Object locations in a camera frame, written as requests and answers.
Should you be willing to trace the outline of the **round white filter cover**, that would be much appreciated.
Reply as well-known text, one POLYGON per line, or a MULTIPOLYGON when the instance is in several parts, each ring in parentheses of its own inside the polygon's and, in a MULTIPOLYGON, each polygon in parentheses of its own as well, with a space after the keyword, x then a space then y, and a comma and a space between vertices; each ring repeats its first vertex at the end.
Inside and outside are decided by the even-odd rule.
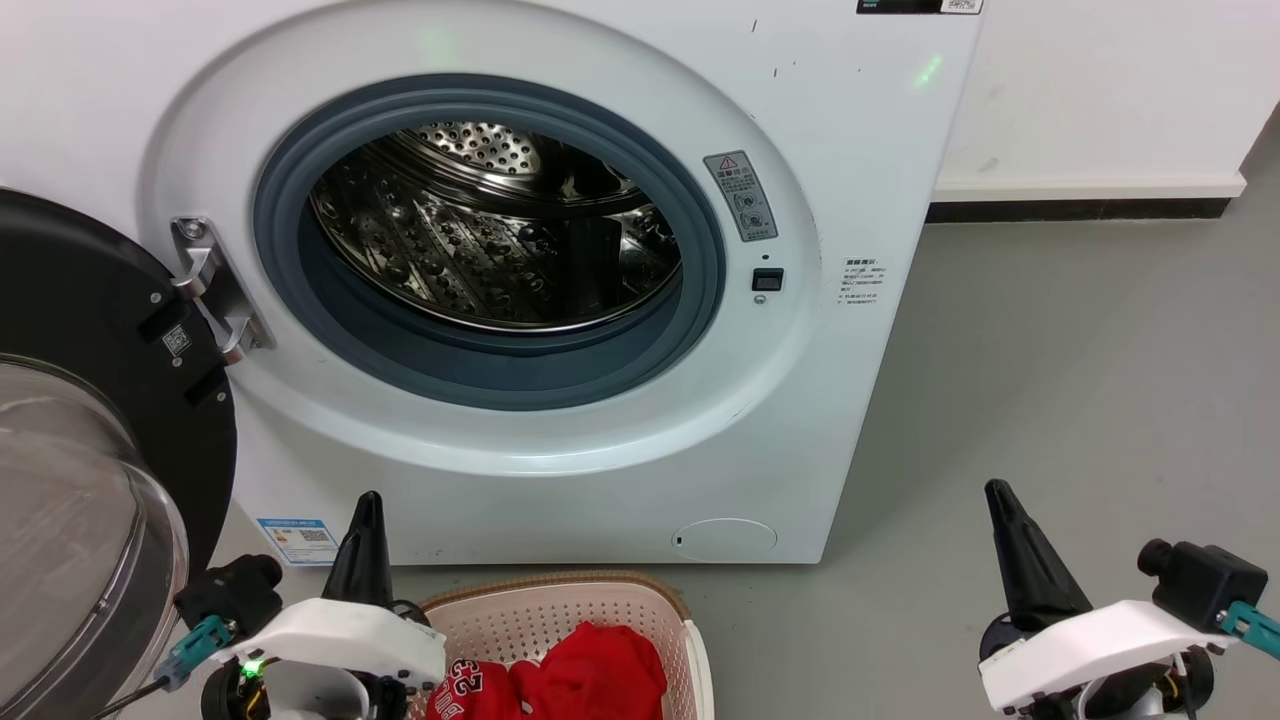
POLYGON ((764 562, 777 546, 776 532, 744 518, 710 518, 681 528, 671 537, 675 551, 694 562, 764 562))

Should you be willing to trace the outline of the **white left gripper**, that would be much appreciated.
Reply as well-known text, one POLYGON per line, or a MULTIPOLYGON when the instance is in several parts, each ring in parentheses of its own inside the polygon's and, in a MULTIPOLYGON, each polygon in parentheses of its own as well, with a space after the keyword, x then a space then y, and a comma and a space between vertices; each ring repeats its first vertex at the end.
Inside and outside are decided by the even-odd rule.
POLYGON ((404 720, 416 697, 445 680, 445 635, 389 610, 390 560, 376 491, 358 498, 355 530, 320 596, 212 656, 216 665, 261 664, 266 720, 404 720))

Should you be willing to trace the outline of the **red garment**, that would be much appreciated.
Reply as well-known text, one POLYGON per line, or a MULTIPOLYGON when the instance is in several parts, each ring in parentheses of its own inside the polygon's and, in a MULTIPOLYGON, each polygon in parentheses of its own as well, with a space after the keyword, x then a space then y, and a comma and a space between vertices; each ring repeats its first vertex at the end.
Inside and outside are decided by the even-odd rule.
POLYGON ((527 720, 664 720, 655 646, 628 626, 582 623, 534 662, 509 667, 527 720))

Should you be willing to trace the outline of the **white and black baseboard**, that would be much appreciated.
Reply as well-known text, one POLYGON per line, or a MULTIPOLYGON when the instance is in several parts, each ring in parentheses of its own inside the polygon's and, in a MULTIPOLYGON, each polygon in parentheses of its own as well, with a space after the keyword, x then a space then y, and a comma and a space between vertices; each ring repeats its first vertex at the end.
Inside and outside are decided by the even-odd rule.
POLYGON ((1055 182, 947 179, 936 186, 925 223, 1216 220, 1247 186, 1239 170, 1055 182))

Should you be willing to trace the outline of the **cream perforated laundry basket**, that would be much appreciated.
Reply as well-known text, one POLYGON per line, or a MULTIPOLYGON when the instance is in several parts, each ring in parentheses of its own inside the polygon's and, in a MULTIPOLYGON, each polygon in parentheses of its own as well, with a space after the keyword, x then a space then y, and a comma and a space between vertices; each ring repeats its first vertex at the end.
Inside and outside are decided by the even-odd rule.
POLYGON ((584 623, 648 638, 668 689, 664 720, 716 720, 710 660, 677 591, 640 571, 554 571, 453 589, 420 605, 449 660, 511 665, 541 660, 584 623))

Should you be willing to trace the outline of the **silver metal door hinge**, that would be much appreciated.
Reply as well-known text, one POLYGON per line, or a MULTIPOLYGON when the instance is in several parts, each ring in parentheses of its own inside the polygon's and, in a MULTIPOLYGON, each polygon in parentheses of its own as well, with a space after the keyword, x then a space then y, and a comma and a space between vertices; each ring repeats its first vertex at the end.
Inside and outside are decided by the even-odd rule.
POLYGON ((206 217, 173 217, 169 229, 182 266, 173 286, 200 310, 223 361, 230 366, 252 351, 275 348, 276 338, 241 286, 212 222, 206 217))

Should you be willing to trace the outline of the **black rimmed glass washer door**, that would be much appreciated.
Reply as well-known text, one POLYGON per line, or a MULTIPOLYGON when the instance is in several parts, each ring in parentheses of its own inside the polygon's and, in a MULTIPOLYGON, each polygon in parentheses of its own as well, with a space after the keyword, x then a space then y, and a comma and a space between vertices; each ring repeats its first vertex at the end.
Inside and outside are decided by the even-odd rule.
POLYGON ((219 343, 170 272, 0 190, 0 720, 91 720, 148 675, 236 451, 219 343))

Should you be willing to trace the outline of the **stainless steel washing machine drum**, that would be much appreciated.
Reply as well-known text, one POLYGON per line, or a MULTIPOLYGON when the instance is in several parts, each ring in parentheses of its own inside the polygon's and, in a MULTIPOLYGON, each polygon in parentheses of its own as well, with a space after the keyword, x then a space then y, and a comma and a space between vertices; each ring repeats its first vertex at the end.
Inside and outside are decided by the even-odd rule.
POLYGON ((667 219, 626 174, 495 123, 375 138, 329 167, 308 201, 353 273, 477 331, 591 329, 652 304, 682 270, 667 219))

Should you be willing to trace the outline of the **grey warning triangle sticker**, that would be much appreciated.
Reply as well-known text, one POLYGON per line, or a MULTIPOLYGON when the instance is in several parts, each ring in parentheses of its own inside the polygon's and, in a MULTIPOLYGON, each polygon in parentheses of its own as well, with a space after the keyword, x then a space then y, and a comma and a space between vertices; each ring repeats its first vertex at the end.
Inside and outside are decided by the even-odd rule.
POLYGON ((778 228, 758 173, 745 151, 721 152, 703 158, 723 196, 742 242, 778 237, 778 228))

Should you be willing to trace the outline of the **white front-load washing machine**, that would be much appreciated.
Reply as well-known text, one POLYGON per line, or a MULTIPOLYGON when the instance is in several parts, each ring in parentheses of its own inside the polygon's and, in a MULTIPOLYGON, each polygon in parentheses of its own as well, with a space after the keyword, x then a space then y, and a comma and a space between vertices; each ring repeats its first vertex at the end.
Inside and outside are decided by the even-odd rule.
POLYGON ((0 0, 0 190, 100 222, 174 279, 206 217, 276 338, 227 366, 230 506, 323 520, 383 498, 397 565, 692 562, 673 533, 771 527, 826 550, 991 0, 0 0), (282 137, 357 88, 476 74, 557 88, 668 149, 727 247, 710 329, 579 407, 422 398, 324 348, 275 295, 253 200, 282 137), (703 163, 745 151, 778 237, 742 242, 703 163), (780 292, 751 290, 783 268, 780 292))

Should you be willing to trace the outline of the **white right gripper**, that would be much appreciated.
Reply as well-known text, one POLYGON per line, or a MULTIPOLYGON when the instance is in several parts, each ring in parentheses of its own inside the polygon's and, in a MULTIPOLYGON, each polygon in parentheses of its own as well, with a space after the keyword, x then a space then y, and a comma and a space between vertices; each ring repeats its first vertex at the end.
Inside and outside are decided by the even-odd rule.
POLYGON ((1093 610, 1006 480, 986 483, 986 502, 1006 603, 993 625, 1014 635, 1039 632, 978 664, 992 710, 1024 708, 1038 694, 1070 691, 1192 647, 1236 643, 1234 635, 1198 630, 1149 601, 1093 610))

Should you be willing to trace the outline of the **red jersey with white numbers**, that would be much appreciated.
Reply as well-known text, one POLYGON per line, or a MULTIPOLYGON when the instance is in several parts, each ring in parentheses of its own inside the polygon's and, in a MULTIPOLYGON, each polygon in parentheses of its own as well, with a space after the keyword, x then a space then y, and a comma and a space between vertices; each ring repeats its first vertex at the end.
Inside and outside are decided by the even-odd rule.
POLYGON ((424 720, 524 720, 503 664, 457 659, 426 703, 424 720))

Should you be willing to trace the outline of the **blue energy label sticker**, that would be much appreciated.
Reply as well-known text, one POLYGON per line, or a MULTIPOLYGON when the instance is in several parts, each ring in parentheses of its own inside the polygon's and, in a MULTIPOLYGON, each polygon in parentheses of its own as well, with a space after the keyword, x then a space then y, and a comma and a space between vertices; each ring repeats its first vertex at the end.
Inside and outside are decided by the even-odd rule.
POLYGON ((260 530, 291 566, 330 566, 339 544, 323 520, 256 518, 260 530))

